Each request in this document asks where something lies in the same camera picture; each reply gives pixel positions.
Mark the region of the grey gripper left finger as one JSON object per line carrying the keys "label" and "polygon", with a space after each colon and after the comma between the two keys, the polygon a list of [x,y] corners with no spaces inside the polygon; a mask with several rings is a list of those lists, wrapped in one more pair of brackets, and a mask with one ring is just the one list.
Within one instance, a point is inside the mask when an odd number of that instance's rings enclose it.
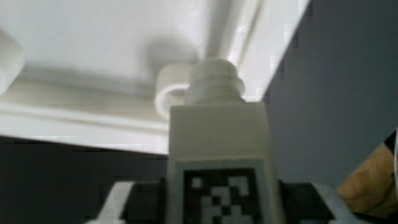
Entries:
{"label": "grey gripper left finger", "polygon": [[133,181],[120,181],[113,183],[97,217],[83,224],[126,224],[120,215],[133,186]]}

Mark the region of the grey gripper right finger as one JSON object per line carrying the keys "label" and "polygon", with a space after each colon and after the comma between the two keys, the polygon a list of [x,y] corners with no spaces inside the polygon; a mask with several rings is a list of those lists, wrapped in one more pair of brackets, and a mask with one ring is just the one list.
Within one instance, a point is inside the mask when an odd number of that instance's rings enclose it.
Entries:
{"label": "grey gripper right finger", "polygon": [[321,183],[314,183],[312,186],[334,216],[328,224],[380,224],[375,219],[353,214],[332,186]]}

